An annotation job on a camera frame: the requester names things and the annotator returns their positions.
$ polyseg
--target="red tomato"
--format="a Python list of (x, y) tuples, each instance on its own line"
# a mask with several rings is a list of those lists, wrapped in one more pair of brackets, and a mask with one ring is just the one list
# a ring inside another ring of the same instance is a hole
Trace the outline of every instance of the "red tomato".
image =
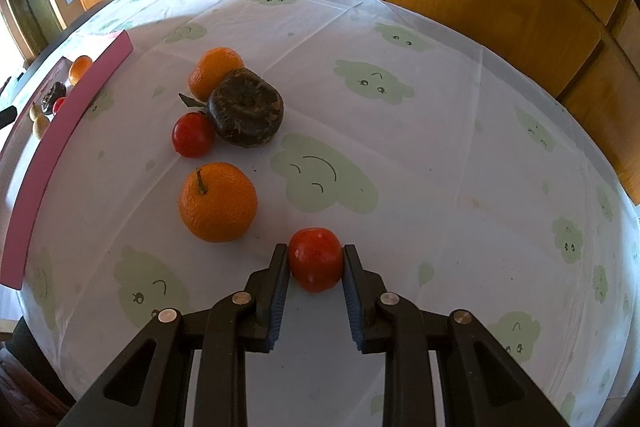
[(58, 112), (58, 110), (60, 109), (60, 106), (65, 103), (65, 97), (61, 96), (59, 99), (57, 99), (55, 101), (55, 103), (53, 104), (53, 108), (51, 109), (53, 111), (53, 114), (56, 114)]
[(342, 277), (342, 247), (327, 229), (298, 230), (289, 241), (289, 268), (310, 293), (333, 288)]
[(175, 152), (185, 158), (206, 154), (216, 137), (207, 117), (201, 112), (188, 112), (175, 123), (171, 140)]

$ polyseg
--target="table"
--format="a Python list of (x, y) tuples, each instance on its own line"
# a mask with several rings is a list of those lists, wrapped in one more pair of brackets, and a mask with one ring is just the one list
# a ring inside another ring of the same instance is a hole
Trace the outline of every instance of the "table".
[[(379, 0), (115, 0), (57, 56), (120, 29), (134, 51), (50, 179), (21, 291), (73, 395), (154, 310), (209, 308), (276, 243), (327, 227), (390, 291), (475, 313), (572, 425), (593, 425), (636, 302), (638, 222), (554, 99), (476, 42)], [(266, 146), (217, 140), (188, 160), (170, 140), (189, 110), (178, 93), (216, 46), (280, 91), (284, 121)], [(188, 173), (214, 161), (258, 194), (246, 235), (218, 245), (191, 235), (176, 205)], [(380, 425), (382, 367), (355, 349), (340, 285), (308, 295), (292, 281), (275, 350), (248, 354), (249, 422)]]

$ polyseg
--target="orange fruit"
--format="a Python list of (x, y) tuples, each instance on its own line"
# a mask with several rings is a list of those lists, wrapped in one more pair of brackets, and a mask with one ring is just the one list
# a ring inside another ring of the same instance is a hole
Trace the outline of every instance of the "orange fruit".
[(198, 100), (207, 102), (225, 75), (239, 68), (244, 68), (244, 62), (235, 51), (231, 48), (213, 48), (202, 55), (191, 71), (189, 89)]
[(195, 169), (178, 199), (182, 222), (193, 235), (210, 243), (238, 239), (251, 225), (257, 208), (254, 184), (229, 163)]
[(69, 82), (71, 82), (72, 86), (75, 86), (80, 81), (82, 76), (86, 73), (86, 70), (88, 70), (93, 63), (94, 61), (92, 58), (87, 57), (86, 55), (80, 55), (76, 60), (74, 60), (74, 63), (71, 64), (71, 67), (69, 68)]

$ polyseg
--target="pink tray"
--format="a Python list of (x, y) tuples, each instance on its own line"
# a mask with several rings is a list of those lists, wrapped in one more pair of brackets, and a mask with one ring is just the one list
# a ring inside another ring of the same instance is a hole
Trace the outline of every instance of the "pink tray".
[(95, 96), (132, 51), (129, 35), (121, 32), (69, 92), (64, 109), (51, 121), (27, 167), (9, 218), (0, 261), (0, 284), (22, 288), (31, 233), (58, 159)]

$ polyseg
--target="silver bolt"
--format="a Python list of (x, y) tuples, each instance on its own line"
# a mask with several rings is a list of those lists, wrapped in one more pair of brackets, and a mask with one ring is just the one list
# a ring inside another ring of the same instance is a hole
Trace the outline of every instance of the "silver bolt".
[(395, 293), (386, 292), (380, 296), (380, 302), (386, 304), (387, 306), (393, 306), (394, 304), (398, 304), (398, 302), (400, 302), (400, 298)]
[(165, 310), (162, 310), (158, 314), (158, 320), (160, 322), (169, 323), (169, 322), (173, 322), (177, 316), (178, 314), (175, 310), (172, 310), (171, 308), (167, 308)]
[(234, 293), (234, 296), (231, 297), (231, 300), (234, 302), (234, 304), (238, 304), (238, 305), (249, 304), (249, 302), (251, 302), (251, 293), (249, 292)]
[(469, 324), (474, 316), (466, 310), (456, 310), (453, 313), (453, 320), (455, 320), (458, 324)]

